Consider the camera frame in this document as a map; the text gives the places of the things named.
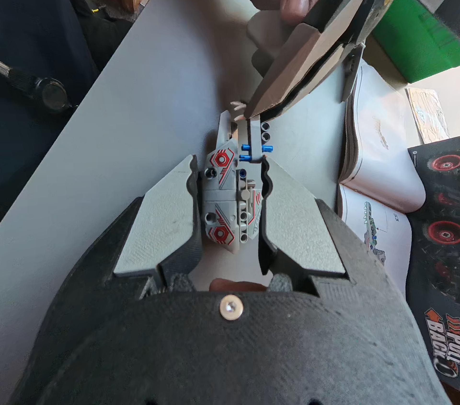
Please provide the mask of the lego instruction booklet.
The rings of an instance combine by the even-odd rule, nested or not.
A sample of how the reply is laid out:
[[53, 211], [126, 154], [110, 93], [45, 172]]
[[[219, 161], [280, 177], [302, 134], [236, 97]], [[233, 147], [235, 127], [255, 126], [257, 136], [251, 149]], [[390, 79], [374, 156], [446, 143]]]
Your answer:
[[347, 100], [338, 211], [406, 293], [412, 231], [408, 213], [425, 189], [408, 153], [404, 99], [364, 60]]

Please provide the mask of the person's right hand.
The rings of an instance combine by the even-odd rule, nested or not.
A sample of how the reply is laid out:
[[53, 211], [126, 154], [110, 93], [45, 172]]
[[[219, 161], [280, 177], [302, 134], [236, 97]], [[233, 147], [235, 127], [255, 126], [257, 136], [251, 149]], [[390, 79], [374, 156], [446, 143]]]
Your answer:
[[235, 292], [264, 292], [267, 287], [254, 282], [232, 281], [223, 278], [214, 279], [209, 286], [209, 291], [226, 292], [235, 294]]

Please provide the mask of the grey lego beam blue pins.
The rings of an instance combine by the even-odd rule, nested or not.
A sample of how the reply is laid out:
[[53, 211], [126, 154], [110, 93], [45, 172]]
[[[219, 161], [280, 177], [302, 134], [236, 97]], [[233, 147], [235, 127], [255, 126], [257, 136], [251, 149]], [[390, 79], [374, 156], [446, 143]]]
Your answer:
[[238, 157], [239, 162], [260, 163], [264, 154], [272, 153], [270, 125], [257, 115], [238, 121]]

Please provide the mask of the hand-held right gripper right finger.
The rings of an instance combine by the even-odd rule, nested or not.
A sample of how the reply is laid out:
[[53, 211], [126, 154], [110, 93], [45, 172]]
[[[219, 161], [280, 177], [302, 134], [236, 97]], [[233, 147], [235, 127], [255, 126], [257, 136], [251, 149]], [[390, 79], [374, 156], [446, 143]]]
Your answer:
[[317, 199], [271, 157], [261, 163], [258, 258], [263, 275], [345, 277], [346, 270]]

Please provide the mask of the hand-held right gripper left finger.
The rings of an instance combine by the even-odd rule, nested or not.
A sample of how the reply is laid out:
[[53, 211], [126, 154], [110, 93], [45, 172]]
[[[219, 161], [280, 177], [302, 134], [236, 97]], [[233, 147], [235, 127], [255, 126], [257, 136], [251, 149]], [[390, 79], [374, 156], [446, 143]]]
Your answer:
[[168, 288], [189, 275], [202, 258], [198, 165], [188, 155], [142, 199], [114, 268], [118, 277], [153, 277]]

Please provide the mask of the green plastic bin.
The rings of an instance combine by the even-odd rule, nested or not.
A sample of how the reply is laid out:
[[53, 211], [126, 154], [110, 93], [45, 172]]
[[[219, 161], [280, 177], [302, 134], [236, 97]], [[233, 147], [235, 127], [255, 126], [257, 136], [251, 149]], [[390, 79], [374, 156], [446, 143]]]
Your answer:
[[393, 0], [372, 34], [408, 83], [460, 64], [459, 38], [418, 0]]

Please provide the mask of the silver foil bag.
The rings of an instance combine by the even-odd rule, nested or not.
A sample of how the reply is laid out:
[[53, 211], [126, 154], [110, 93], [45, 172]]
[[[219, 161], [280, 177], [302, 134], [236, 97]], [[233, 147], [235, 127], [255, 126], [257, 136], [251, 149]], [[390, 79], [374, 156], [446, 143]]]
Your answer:
[[419, 136], [423, 144], [450, 138], [438, 93], [433, 89], [405, 89]]

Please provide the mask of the grey lego model red stickers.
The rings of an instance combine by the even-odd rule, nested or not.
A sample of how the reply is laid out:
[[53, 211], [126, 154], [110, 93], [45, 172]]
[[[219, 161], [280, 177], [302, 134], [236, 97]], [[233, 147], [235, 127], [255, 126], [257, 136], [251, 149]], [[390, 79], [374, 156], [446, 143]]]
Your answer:
[[233, 254], [258, 238], [263, 188], [262, 162], [239, 162], [237, 124], [229, 111], [221, 114], [216, 148], [201, 172], [205, 234]]

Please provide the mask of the person's dark clothing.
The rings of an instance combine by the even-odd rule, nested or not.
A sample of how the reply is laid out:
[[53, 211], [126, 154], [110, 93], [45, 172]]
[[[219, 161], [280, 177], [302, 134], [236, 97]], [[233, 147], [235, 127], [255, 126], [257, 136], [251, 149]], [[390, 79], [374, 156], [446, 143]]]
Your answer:
[[[1, 63], [31, 79], [23, 92], [1, 74], [1, 219], [132, 27], [93, 9], [86, 0], [0, 0]], [[62, 85], [69, 110], [31, 98], [41, 79]]]

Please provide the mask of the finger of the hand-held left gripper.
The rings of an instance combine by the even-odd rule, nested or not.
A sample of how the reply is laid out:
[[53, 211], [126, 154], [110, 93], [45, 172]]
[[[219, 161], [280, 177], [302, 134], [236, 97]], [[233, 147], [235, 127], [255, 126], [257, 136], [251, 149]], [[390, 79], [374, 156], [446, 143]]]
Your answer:
[[332, 49], [332, 60], [326, 60], [325, 69], [320, 66], [322, 73], [307, 86], [306, 94], [318, 86], [340, 60], [345, 49], [343, 41], [339, 42], [338, 47], [334, 45], [348, 29], [362, 2], [363, 0], [350, 0], [322, 33], [310, 25], [300, 23], [282, 46], [254, 92], [246, 107], [245, 118], [255, 118], [272, 111], [274, 115], [265, 119], [273, 119], [291, 108], [299, 98], [288, 98], [290, 92], [294, 91], [313, 66]]
[[268, 87], [273, 81], [281, 80], [274, 86], [274, 98], [269, 98], [272, 106], [264, 110], [264, 119], [274, 119], [320, 85], [350, 54], [355, 46], [283, 46], [271, 64], [268, 54], [264, 54], [264, 81]]

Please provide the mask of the dark lego set box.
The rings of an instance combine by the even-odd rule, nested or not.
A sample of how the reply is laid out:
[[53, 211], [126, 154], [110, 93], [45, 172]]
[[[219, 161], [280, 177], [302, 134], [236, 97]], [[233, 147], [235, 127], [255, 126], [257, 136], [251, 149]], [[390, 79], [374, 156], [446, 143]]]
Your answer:
[[406, 299], [440, 381], [460, 388], [460, 138], [410, 148], [426, 199], [410, 214]]

